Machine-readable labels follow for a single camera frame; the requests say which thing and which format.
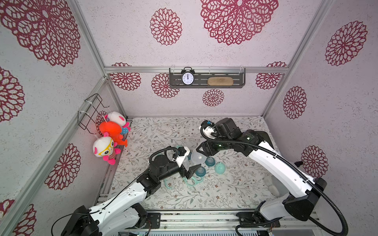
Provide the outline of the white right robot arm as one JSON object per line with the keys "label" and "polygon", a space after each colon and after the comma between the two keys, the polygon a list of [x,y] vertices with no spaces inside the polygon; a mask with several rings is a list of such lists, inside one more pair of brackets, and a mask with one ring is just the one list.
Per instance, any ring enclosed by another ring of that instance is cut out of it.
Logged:
{"label": "white right robot arm", "polygon": [[204,121],[199,128],[205,138],[196,149],[180,148],[177,162],[187,170],[199,167],[221,150],[232,149],[257,162],[276,177],[288,193],[273,201],[262,202],[253,216],[267,224],[285,216],[307,221],[327,185],[322,178],[313,178],[280,156],[257,132],[242,132],[231,118],[217,123]]}

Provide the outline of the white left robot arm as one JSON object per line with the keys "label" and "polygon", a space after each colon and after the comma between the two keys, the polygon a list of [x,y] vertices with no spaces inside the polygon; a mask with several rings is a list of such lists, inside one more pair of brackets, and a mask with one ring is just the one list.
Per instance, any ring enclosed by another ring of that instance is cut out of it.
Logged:
{"label": "white left robot arm", "polygon": [[188,147],[167,147],[150,156],[149,167],[116,196],[102,204],[81,206],[68,214],[63,236],[112,236],[124,228],[142,227],[147,212],[141,203],[161,188],[161,181],[189,169],[184,161],[190,155]]}

